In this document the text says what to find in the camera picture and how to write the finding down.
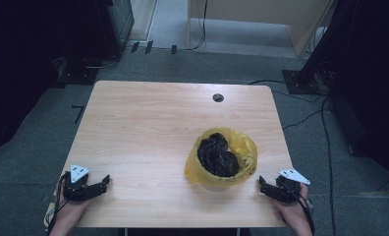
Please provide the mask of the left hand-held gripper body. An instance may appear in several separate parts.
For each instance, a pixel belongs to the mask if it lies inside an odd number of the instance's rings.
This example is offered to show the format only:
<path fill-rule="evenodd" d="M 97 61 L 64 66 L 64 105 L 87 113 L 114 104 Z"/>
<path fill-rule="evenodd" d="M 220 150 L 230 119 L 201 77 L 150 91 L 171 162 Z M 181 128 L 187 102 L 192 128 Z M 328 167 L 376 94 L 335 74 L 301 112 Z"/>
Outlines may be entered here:
<path fill-rule="evenodd" d="M 88 185 L 89 170 L 72 165 L 64 184 L 64 197 L 71 202 L 84 202 L 100 195 L 102 184 Z"/>

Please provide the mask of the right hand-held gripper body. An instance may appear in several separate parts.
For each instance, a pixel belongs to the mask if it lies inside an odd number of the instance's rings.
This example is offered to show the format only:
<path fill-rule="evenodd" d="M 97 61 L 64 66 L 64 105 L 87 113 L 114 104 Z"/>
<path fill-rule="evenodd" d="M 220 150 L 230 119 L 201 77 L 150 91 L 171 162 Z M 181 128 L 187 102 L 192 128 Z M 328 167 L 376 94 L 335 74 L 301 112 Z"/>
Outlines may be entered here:
<path fill-rule="evenodd" d="M 296 202 L 301 193 L 301 184 L 309 185 L 310 181 L 296 169 L 284 169 L 279 171 L 276 185 L 270 185 L 266 195 L 283 204 Z"/>

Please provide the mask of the yellow plastic bin liner bag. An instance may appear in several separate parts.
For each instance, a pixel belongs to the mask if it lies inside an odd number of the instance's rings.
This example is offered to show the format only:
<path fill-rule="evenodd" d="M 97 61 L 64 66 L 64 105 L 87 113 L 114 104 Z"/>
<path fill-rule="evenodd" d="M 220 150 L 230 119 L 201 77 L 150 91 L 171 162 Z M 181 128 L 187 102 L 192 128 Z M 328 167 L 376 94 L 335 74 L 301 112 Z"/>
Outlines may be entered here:
<path fill-rule="evenodd" d="M 229 151 L 238 159 L 239 172 L 232 177 L 218 177 L 210 174 L 200 164 L 197 149 L 203 139 L 214 133 L 222 134 L 228 142 Z M 257 167 L 257 147 L 247 135 L 227 127 L 216 127 L 204 131 L 195 141 L 186 161 L 185 175 L 193 183 L 209 185 L 234 186 L 246 181 Z"/>

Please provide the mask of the small beige bin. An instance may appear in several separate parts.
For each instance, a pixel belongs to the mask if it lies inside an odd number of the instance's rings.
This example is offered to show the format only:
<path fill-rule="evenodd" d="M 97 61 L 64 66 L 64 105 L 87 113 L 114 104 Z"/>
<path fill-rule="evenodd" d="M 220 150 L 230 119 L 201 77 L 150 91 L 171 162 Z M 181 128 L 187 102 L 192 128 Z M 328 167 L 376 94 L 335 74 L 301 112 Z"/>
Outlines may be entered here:
<path fill-rule="evenodd" d="M 221 185 L 209 185 L 207 183 L 199 183 L 200 186 L 202 186 L 204 189 L 206 189 L 207 191 L 211 191 L 211 192 L 225 192 L 227 190 L 229 190 L 232 186 L 221 186 Z"/>

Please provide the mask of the black plastic bag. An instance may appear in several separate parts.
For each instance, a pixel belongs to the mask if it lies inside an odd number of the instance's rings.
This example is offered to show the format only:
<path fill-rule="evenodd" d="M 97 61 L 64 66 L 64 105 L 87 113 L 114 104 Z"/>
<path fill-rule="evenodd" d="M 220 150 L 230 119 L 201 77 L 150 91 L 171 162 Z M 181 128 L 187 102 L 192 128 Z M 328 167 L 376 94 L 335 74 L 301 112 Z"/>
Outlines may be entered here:
<path fill-rule="evenodd" d="M 229 151 L 228 142 L 220 133 L 200 142 L 197 158 L 205 170 L 218 177 L 232 177 L 240 170 L 238 159 Z"/>

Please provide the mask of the person's left hand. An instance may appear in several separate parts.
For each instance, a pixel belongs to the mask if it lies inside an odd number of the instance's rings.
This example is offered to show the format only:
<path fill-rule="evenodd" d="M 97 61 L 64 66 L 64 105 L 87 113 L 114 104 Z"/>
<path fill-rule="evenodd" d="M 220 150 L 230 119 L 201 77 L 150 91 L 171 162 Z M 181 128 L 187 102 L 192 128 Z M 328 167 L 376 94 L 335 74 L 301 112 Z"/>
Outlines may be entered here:
<path fill-rule="evenodd" d="M 66 203 L 57 213 L 55 225 L 65 225 L 74 228 L 81 220 L 85 210 L 94 202 L 94 199 L 87 200 L 80 204 Z"/>

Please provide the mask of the person's right hand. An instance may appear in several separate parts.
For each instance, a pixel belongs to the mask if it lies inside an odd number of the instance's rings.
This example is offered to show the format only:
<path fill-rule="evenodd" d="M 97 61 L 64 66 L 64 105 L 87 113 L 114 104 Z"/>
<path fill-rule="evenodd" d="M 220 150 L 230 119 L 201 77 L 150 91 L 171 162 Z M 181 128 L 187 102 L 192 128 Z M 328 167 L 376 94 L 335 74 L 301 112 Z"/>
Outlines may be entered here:
<path fill-rule="evenodd" d="M 309 226 L 305 212 L 303 211 L 302 206 L 299 203 L 294 203 L 291 205 L 284 205 L 281 202 L 278 202 L 273 199 L 269 199 L 273 204 L 274 213 L 278 218 L 283 218 L 286 221 L 286 224 L 290 228 L 291 226 L 300 225 L 300 226 Z"/>

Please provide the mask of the black flat stand base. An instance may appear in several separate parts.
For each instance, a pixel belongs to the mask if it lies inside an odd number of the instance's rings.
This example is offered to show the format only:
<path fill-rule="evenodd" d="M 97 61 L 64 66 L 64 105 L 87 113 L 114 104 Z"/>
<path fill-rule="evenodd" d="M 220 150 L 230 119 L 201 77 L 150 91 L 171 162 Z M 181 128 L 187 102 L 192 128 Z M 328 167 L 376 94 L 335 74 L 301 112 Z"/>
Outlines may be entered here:
<path fill-rule="evenodd" d="M 97 69 L 88 66 L 75 67 L 66 59 L 61 59 L 56 69 L 59 76 L 53 87 L 57 89 L 63 89 L 67 85 L 93 86 L 98 74 Z"/>

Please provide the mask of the black cabinet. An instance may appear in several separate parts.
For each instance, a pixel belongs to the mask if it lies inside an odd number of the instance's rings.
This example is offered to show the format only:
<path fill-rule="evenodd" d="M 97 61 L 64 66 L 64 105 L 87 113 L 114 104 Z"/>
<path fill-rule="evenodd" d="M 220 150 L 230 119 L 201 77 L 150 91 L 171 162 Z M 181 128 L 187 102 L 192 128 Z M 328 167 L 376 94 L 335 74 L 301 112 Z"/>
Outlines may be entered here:
<path fill-rule="evenodd" d="M 68 0 L 68 39 L 82 58 L 119 57 L 135 19 L 131 0 Z"/>

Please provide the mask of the light wooden furniture panel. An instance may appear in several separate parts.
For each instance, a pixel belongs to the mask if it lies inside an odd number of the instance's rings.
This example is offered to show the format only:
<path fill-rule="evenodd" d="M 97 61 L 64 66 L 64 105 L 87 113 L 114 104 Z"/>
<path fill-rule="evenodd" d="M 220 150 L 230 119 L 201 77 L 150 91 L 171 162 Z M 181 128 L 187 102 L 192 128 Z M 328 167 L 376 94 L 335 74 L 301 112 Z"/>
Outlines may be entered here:
<path fill-rule="evenodd" d="M 327 27 L 338 0 L 188 0 L 191 19 L 285 25 L 297 56 L 304 56 L 320 27 Z"/>

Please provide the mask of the black stand with base plate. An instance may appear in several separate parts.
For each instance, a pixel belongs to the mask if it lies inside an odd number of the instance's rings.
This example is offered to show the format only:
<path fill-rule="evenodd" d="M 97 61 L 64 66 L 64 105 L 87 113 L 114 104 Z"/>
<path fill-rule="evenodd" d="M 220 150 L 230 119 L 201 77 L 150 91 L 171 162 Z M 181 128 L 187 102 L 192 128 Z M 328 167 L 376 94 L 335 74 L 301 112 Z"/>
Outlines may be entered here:
<path fill-rule="evenodd" d="M 322 94 L 314 77 L 318 69 L 337 67 L 351 44 L 356 11 L 362 0 L 339 0 L 327 31 L 300 71 L 283 70 L 290 94 Z"/>

